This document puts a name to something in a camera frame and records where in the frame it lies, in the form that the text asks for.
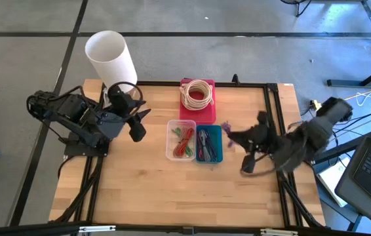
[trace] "green wire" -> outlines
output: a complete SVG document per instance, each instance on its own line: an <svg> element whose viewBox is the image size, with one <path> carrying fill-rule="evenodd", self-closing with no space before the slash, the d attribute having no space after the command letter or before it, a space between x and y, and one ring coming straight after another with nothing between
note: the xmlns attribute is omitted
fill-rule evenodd
<svg viewBox="0 0 371 236"><path fill-rule="evenodd" d="M174 130L172 129L171 131L174 132L175 134L177 134L177 137L180 137L180 135L181 135L181 129L180 128L176 128ZM193 151L191 150L191 148L188 145L185 148L185 154L188 157L191 157L193 155Z"/></svg>

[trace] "white container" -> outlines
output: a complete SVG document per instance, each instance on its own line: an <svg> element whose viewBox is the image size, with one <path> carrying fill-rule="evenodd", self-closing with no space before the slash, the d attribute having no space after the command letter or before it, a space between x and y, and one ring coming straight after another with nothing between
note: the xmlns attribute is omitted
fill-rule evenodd
<svg viewBox="0 0 371 236"><path fill-rule="evenodd" d="M175 157L174 149L178 145L180 138L172 130L176 128L192 128L193 136L188 142L188 147L191 149L192 155L183 157ZM166 126L166 157L171 161L192 161L196 158L196 122L190 120L170 120Z"/></svg>
<svg viewBox="0 0 371 236"><path fill-rule="evenodd" d="M85 45L85 54L107 88L121 81L132 84L138 81L125 38L120 33L107 30L94 34ZM132 88L120 85L123 92Z"/></svg>

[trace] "plastic tray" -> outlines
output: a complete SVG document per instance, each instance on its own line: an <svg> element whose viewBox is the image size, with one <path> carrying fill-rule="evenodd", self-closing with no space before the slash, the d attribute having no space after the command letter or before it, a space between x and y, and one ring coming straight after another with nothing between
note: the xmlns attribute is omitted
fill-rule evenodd
<svg viewBox="0 0 371 236"><path fill-rule="evenodd" d="M191 149L192 155L186 156L184 154L183 157L175 157L174 156L174 149L177 146L180 138L174 133L172 130L176 128L192 128L194 130L194 134L191 137L191 140L188 142L188 146ZM166 126L166 158L170 159L171 161L192 161L196 158L196 122L190 120L170 120L168 125Z"/></svg>
<svg viewBox="0 0 371 236"><path fill-rule="evenodd" d="M224 153L222 151L222 129L219 125L197 125L196 128L196 137L199 135L199 131L202 129L206 129L210 135L210 140L212 141L213 149L216 152L216 160L207 162L204 161L202 157L199 156L198 153L198 144L196 142L196 161L199 163L220 163L224 159Z"/></svg>
<svg viewBox="0 0 371 236"><path fill-rule="evenodd" d="M198 125L211 125L216 121L216 99L215 99L215 82L213 79L202 79L206 81L209 85L212 85L212 98L214 103L207 105L204 109L199 111L188 110L182 102L180 102L180 119L181 120L193 120ZM184 83L190 83L192 79L182 79L181 85ZM199 92L192 92L190 96L195 99L202 99L203 95Z"/></svg>

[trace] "pink box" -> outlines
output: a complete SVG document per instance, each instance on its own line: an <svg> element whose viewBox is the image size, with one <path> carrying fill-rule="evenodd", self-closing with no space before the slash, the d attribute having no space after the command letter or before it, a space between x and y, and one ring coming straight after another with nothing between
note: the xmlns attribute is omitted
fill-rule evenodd
<svg viewBox="0 0 371 236"><path fill-rule="evenodd" d="M212 85L212 99L213 105L209 104L204 109L199 111L190 111L184 107L180 98L180 119L195 121L197 125L211 125L216 121L216 100L215 100L215 82L213 79L202 79L206 81L209 85ZM184 83L189 83L192 79L182 79L181 85ZM203 95L199 92L192 92L190 96L194 99L203 99Z"/></svg>

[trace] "red wire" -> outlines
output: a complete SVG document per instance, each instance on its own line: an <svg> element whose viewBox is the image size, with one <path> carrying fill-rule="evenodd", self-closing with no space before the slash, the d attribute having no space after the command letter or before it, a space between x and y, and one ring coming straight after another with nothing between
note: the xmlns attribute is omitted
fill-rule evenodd
<svg viewBox="0 0 371 236"><path fill-rule="evenodd" d="M182 157L186 152L187 144L193 136L194 130L192 128L183 128L180 133L180 141L174 149L175 157Z"/></svg>

